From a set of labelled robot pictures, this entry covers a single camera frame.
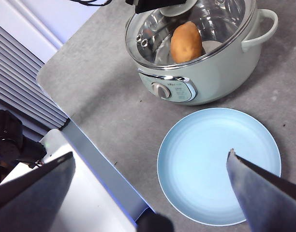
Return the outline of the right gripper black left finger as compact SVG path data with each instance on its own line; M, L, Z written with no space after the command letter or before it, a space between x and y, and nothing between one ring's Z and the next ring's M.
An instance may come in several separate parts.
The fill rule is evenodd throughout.
M75 160L68 152L0 185L0 232L47 232L70 188Z

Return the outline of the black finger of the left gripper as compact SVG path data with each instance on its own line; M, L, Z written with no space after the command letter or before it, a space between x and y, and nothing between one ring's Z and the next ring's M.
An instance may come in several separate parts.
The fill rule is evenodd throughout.
M139 0L135 5L135 13L140 14L162 7L184 4L186 0Z

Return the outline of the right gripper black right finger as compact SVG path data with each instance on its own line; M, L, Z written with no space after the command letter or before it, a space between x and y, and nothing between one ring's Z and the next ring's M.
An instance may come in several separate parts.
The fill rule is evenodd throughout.
M228 153L232 189L252 232L296 232L296 184Z

